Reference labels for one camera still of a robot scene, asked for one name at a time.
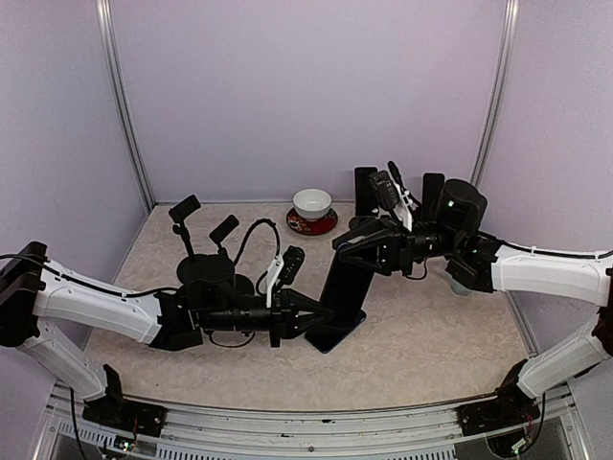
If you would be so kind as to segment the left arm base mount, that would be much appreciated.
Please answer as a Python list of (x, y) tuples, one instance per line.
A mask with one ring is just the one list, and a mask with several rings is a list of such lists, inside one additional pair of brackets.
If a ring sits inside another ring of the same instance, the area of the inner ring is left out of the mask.
[(109, 397), (86, 402), (82, 418), (100, 426), (129, 431), (132, 434), (158, 438), (167, 417), (164, 406)]

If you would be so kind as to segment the black phone white edge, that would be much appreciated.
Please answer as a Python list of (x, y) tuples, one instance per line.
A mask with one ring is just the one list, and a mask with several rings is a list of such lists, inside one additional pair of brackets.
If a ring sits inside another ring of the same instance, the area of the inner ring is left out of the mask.
[(346, 246), (344, 242), (336, 249), (320, 298), (322, 306), (333, 313), (325, 327), (334, 332), (352, 330), (366, 319), (362, 306), (374, 278), (370, 269), (341, 259)]

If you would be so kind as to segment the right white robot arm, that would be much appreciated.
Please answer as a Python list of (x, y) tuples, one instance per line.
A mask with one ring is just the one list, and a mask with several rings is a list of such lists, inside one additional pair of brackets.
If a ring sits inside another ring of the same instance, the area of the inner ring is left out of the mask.
[(504, 393), (493, 399), (490, 418), (512, 424), (550, 388), (612, 357), (612, 255), (562, 253), (526, 247), (480, 231), (487, 199), (462, 179), (427, 173), (415, 201), (401, 181), (385, 171), (369, 181), (384, 216), (336, 238), (339, 261), (371, 273), (411, 277), (415, 264), (443, 257), (446, 272), (464, 288), (528, 291), (583, 300), (599, 311), (557, 345), (519, 364)]

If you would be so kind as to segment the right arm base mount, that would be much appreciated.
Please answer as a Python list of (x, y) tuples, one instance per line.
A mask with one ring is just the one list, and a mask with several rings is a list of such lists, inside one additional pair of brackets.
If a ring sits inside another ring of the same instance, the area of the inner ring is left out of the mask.
[(497, 395), (491, 400), (462, 404), (456, 412), (464, 436), (521, 425), (541, 416), (535, 399), (523, 393)]

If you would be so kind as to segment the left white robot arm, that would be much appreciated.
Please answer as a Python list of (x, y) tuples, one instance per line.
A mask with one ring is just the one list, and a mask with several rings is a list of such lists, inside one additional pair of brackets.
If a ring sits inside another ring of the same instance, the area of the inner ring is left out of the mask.
[(133, 291), (84, 277), (46, 256), (33, 241), (1, 259), (1, 344), (30, 355), (69, 384), (114, 426), (134, 416), (109, 366), (89, 362), (68, 338), (52, 327), (63, 319), (126, 336), (150, 348), (178, 352), (201, 345), (217, 331), (265, 332), (271, 347), (331, 320), (331, 310), (288, 287), (303, 261), (297, 247), (289, 259), (277, 257), (272, 285), (264, 295), (237, 275), (225, 250), (195, 254), (177, 267), (180, 287)]

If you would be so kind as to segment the tall black phone stand front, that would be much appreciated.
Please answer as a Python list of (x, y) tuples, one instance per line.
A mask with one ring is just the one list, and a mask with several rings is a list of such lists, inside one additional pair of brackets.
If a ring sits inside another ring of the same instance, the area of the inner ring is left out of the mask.
[[(216, 245), (217, 254), (226, 259), (230, 259), (227, 249), (223, 246), (223, 241), (239, 226), (239, 221), (234, 215), (229, 215), (220, 225), (210, 234), (210, 240)], [(252, 295), (255, 293), (253, 283), (244, 275), (234, 275), (234, 288), (241, 294)]]

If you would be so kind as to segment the small round-base phone stand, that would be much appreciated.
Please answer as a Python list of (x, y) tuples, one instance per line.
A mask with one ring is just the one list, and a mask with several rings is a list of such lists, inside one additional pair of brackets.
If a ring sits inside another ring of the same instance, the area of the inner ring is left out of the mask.
[(364, 223), (366, 223), (370, 218), (369, 217), (364, 217), (364, 216), (355, 216), (353, 218), (350, 219), (349, 221), (349, 228), (351, 230), (363, 225)]

